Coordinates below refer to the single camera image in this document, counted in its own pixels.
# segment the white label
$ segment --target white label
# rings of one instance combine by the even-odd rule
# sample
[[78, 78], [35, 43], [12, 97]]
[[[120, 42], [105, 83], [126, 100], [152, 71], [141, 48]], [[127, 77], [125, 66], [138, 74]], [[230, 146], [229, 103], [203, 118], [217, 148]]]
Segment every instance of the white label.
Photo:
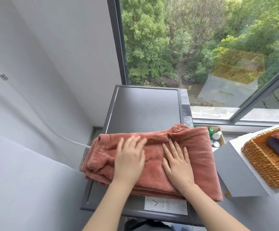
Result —
[[187, 202], [179, 199], [166, 199], [145, 196], [145, 210], [188, 214]]

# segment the window frame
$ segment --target window frame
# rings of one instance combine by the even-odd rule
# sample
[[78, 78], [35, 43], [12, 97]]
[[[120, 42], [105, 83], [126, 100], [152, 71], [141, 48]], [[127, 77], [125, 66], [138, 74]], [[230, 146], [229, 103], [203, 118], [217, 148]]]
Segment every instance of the window frame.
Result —
[[[130, 85], [128, 66], [126, 61], [126, 48], [124, 44], [123, 26], [120, 10], [120, 0], [107, 0], [108, 10], [111, 19], [114, 42], [116, 47], [118, 65], [121, 76], [122, 85]], [[279, 72], [263, 87], [257, 91], [253, 97], [247, 99], [234, 115], [228, 120], [218, 119], [197, 119], [193, 118], [193, 123], [197, 125], [234, 125], [234, 126], [254, 126], [254, 127], [270, 127], [278, 125], [279, 122], [266, 121], [241, 121], [246, 114], [248, 114], [254, 106], [263, 101], [279, 88]]]

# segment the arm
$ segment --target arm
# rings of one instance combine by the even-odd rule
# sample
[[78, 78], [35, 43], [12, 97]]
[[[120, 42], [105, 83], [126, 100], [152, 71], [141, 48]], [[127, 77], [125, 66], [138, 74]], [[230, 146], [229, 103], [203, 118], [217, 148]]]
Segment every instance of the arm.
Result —
[[187, 149], [184, 147], [184, 154], [177, 142], [169, 141], [172, 154], [163, 144], [163, 149], [168, 162], [163, 158], [163, 168], [169, 180], [180, 191], [181, 194], [190, 202], [203, 221], [206, 229], [215, 230], [248, 230], [244, 225], [228, 214], [222, 207], [207, 196], [194, 183], [194, 175]]
[[139, 136], [136, 138], [132, 136], [126, 140], [123, 149], [124, 139], [122, 138], [119, 141], [115, 157], [113, 181], [83, 231], [117, 230], [124, 204], [141, 175], [145, 164], [143, 147], [147, 139], [144, 138], [138, 142], [139, 139]]

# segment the woven basket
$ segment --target woven basket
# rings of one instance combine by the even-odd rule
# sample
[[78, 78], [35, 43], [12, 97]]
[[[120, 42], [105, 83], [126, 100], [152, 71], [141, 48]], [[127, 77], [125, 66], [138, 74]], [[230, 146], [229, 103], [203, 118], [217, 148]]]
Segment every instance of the woven basket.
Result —
[[276, 132], [279, 127], [253, 137], [241, 151], [269, 186], [279, 188], [279, 155], [266, 143]]

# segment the gold bracelet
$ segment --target gold bracelet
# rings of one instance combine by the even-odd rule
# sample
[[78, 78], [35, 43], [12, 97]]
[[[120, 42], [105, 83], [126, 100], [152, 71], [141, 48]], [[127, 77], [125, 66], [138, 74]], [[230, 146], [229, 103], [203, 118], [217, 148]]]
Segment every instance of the gold bracelet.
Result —
[[183, 191], [182, 191], [182, 195], [183, 195], [185, 189], [186, 189], [189, 185], [192, 185], [192, 184], [193, 184], [193, 182], [188, 181], [188, 183], [186, 184], [186, 186], [184, 187], [184, 189], [183, 189]]

